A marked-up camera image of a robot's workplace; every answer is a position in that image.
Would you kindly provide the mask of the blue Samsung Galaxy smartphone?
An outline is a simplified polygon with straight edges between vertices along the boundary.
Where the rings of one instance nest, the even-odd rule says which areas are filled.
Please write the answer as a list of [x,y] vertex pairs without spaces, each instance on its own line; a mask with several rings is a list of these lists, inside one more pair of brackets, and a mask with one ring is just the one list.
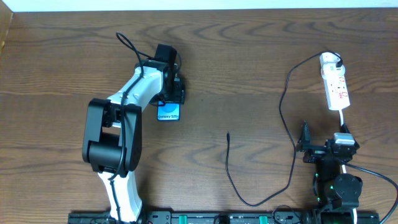
[[178,121],[180,119],[180,105],[159,101],[157,119],[159,121]]

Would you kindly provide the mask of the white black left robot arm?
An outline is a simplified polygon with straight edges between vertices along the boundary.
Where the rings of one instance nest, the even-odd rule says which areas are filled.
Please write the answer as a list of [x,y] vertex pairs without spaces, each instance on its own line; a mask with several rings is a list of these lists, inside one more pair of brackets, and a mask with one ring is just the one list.
[[138,223],[143,203],[135,170],[142,152],[142,112],[152,102],[182,104],[182,63],[147,59],[115,94],[89,102],[82,158],[103,181],[116,223]]

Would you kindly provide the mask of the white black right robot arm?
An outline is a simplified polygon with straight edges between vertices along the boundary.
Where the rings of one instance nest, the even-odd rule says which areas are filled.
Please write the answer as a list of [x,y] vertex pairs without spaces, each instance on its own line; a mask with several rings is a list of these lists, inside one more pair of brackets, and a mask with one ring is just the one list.
[[347,173],[345,164],[353,159],[359,144],[345,124],[327,139],[322,146],[311,143],[308,124],[304,122],[297,143],[297,150],[303,152],[303,162],[315,164],[313,192],[318,199],[318,208],[306,218],[313,223],[357,223],[359,197],[363,181]]

